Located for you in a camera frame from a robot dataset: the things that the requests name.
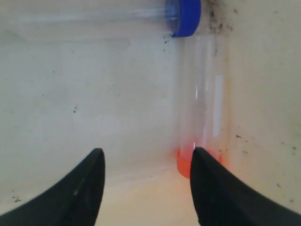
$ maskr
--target dark specks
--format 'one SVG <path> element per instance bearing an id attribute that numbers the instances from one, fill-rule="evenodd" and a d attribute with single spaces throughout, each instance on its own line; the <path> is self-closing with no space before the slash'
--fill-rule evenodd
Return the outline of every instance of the dark specks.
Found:
<path id="1" fill-rule="evenodd" d="M 212 11 L 210 12 L 210 17 L 211 17 L 211 18 L 214 18 L 214 17 L 215 17 L 214 10 L 212 10 Z"/>
<path id="2" fill-rule="evenodd" d="M 19 197 L 16 197 L 15 202 L 21 202 L 22 199 L 20 199 Z"/>
<path id="3" fill-rule="evenodd" d="M 78 107 L 77 107 L 77 106 L 75 106 L 75 107 L 73 108 L 73 113 L 76 113 L 76 112 L 77 112 L 77 110 L 78 110 Z"/>

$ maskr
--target white surface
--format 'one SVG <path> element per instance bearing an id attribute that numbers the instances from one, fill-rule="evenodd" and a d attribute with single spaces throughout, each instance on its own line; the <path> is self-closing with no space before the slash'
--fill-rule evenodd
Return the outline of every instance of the white surface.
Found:
<path id="1" fill-rule="evenodd" d="M 229 145 L 221 150 L 226 166 L 301 213 L 301 3 L 229 0 L 221 11 L 229 30 L 225 89 L 231 127 Z M 27 200 L 51 186 L 93 147 L 102 146 L 111 166 L 100 223 L 119 224 L 110 217 L 117 208 L 119 220 L 128 225 L 188 225 L 189 220 L 197 225 L 187 180 L 172 169 L 175 163 L 166 161 L 166 174 L 157 165 L 177 147 L 181 53 L 181 40 L 165 44 L 159 37 L 2 43 L 0 210 L 22 203 L 14 203 L 15 193 Z M 126 162 L 134 169 L 124 170 Z M 152 172 L 153 178 L 147 176 Z M 124 190 L 126 181 L 133 186 Z M 122 191 L 120 200 L 111 198 Z M 149 221 L 144 224 L 137 213 Z"/>

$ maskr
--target plastic container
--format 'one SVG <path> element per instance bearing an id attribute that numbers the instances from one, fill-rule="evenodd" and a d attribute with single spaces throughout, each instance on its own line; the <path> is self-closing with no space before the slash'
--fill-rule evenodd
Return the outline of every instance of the plastic container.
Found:
<path id="1" fill-rule="evenodd" d="M 191 36 L 200 0 L 1 0 L 1 25 L 31 41 Z"/>
<path id="2" fill-rule="evenodd" d="M 224 39 L 200 35 L 185 40 L 177 167 L 187 178 L 195 147 L 206 149 L 220 162 L 225 157 L 222 146 L 227 138 L 223 128 L 227 128 L 229 120 L 224 118 L 223 105 Z"/>

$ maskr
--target blue cap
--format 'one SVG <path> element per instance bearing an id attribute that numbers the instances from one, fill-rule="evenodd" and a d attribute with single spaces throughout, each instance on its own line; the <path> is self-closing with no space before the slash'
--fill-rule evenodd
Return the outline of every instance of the blue cap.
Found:
<path id="1" fill-rule="evenodd" d="M 167 19 L 173 38 L 194 34 L 201 19 L 201 0 L 168 0 L 167 10 L 169 15 L 176 16 Z"/>

